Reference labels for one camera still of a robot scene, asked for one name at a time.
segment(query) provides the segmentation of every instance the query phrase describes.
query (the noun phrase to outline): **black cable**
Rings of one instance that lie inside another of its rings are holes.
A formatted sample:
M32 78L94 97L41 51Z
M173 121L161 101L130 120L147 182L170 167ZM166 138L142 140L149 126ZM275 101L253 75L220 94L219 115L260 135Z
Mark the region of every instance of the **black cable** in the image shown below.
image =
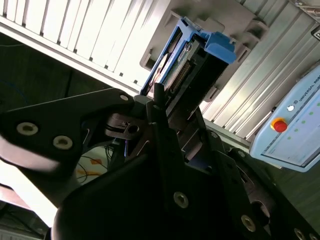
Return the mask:
M70 86L71 86L71 81L72 81L73 74L74 74L74 71L71 69L69 77L68 77L68 82L66 83L66 88L65 88L65 92L64 92L64 98L69 97L69 91L70 91Z
M85 173L85 179L84 179L82 182L80 182L80 184L83 184L83 183L87 180L87 178L88 178L88 172L87 172L87 170L84 168L84 166L82 166L80 163L78 163L78 165L83 169L83 171L84 171L84 173Z
M92 157L89 157L89 156L81 156L81 158L87 158L87 159L90 159L90 160L92 160L92 161L95 161L96 163L98 163L98 164L100 164L102 167L104 167L106 170L108 170L108 168L105 166L105 165L103 165L101 162L99 162L98 160L96 160L96 159L93 159Z
M23 225L26 229L28 229L31 233L37 235L39 238L43 239L45 236L42 235L41 233L37 232L36 230L34 230L33 228L31 228L28 224L26 224L23 220L21 220L19 217L17 217L16 215L12 214L11 212L7 212L7 214L13 218L14 220L16 220L17 222L19 222L21 225Z
M88 176L101 176L101 174L87 174L87 175L79 176L76 179L82 179L82 178L88 177Z
M26 105L28 105L28 100L26 98L26 96L24 95L24 93L22 91L20 91L19 88L17 88L16 85L14 85L12 82L8 82L8 81L5 81L5 80L0 80L0 83L3 83L11 88L13 88L22 98L23 98L23 101Z
M108 163L108 168L109 168L109 166L110 166L110 161L111 161L111 157L109 157L109 154L108 154L108 147L105 146L105 147L104 147L104 150L105 150L106 161L107 161L107 163Z

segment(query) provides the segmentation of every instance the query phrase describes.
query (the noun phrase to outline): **cable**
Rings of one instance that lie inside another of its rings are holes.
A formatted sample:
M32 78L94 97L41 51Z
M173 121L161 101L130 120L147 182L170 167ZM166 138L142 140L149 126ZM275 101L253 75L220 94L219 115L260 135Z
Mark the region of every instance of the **cable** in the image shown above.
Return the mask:
M11 48L11 47L22 47L25 46L24 44L13 44L13 45L0 45L3 48Z
M22 91L19 90L19 88L16 87L16 85L14 85L11 82L4 81L4 80L0 80L0 83L3 83L5 85L13 88L23 98L25 104L28 105L28 100L27 100L26 96L24 95L24 93Z
M98 160L96 160L96 159L93 159L92 157L89 157L89 156L81 156L81 158L87 158L87 159L90 159L90 160L92 160L92 161L95 161L96 163L98 163L98 164L100 164L102 167L104 167L106 170L108 170L108 168L105 166L105 165L103 165L101 162L99 162Z
M82 182L80 182L80 184L83 184L83 183L87 180L87 178L88 178L88 172L87 172L87 170L84 168L84 166L82 166L80 163L78 163L78 165L83 169L83 171L84 171L84 173L85 173L85 179L84 179Z
M101 176L101 174L86 174L86 175L83 175L83 176L79 176L76 179L82 179L82 178L85 178L85 177L88 177L88 176Z
M7 212L7 214L15 219L16 221L18 221L21 225L23 225L26 229L28 229L31 233L37 235L38 237L40 237L41 239L43 239L45 236L42 235L41 233L37 232L36 230L34 230L33 228L31 228L28 224L26 224L23 220L21 220L19 217L17 217L16 215L12 214L11 212Z

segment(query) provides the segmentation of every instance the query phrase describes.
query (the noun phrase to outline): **metal slats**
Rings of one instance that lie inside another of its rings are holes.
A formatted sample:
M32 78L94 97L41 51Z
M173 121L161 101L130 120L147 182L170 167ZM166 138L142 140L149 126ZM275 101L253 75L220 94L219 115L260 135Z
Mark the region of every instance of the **metal slats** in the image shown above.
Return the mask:
M170 1L0 0L0 23L10 36L20 32L19 41L32 39L34 48L133 94L149 74L139 62Z
M84 21L82 23L81 32L76 43L77 54L89 59L94 49L100 28L104 21L108 10L109 0L90 1Z
M142 1L113 1L112 7L109 13L105 16L99 36L94 45L91 55L94 63L101 67L105 67L117 38L121 36L121 38L125 40L128 39L128 37L121 34L123 25L125 24L125 18L128 14L126 21L130 21L131 26L128 29L130 31L136 20L141 4Z
M81 27L82 27L82 23L84 22L85 16L86 16L86 12L88 9L88 5L89 5L89 0L81 0L79 8L77 10L76 13L76 17L74 20L74 24L72 27L72 32L71 32L71 36L69 39L69 42L67 44L67 48L70 51L74 51L76 44L77 44L77 40L81 31ZM70 9L70 11L76 10L76 8L71 9L71 5L69 5L68 10Z
M46 1L42 0L29 0L25 18L25 28L40 34L42 23L45 16Z
M43 37L57 43L68 0L49 1L43 26Z
M270 25L269 33L203 113L208 120L249 141L253 129L258 129L296 79L320 58L320 44L310 35L315 27L312 18L284 0L257 2L263 6L255 2L251 7Z

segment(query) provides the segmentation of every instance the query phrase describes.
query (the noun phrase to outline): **blue drive tray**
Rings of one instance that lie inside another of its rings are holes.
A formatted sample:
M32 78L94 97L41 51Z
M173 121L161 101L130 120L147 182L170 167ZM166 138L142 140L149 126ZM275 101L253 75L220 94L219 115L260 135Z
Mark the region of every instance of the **blue drive tray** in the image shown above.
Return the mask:
M165 55L169 52L171 43L175 40L174 38L177 36L177 31L181 32L182 36L176 44L173 52L170 54L170 57L166 61L165 66L161 70L161 74L156 81L157 83L164 83L164 79L166 78L168 72L170 71L174 62L177 60L180 53L183 51L185 44L190 42L195 35L203 39L205 43L203 49L207 53L215 56L216 58L219 58L220 60L228 64L231 64L236 60L236 54L234 53L235 46L230 43L229 37L225 36L220 32L206 32L202 30L199 26L191 22L188 18L183 17L179 19L179 21L177 22L177 25L175 26L169 40L165 44L165 47L163 48L159 58L154 64L147 81L141 89L141 95L146 96L148 94L148 86L150 82L153 80L155 72L157 71L158 66L161 63L163 57L165 57Z
M253 158L299 172L320 160L320 65L306 74L287 94L256 135L250 148ZM271 128L283 118L287 129Z

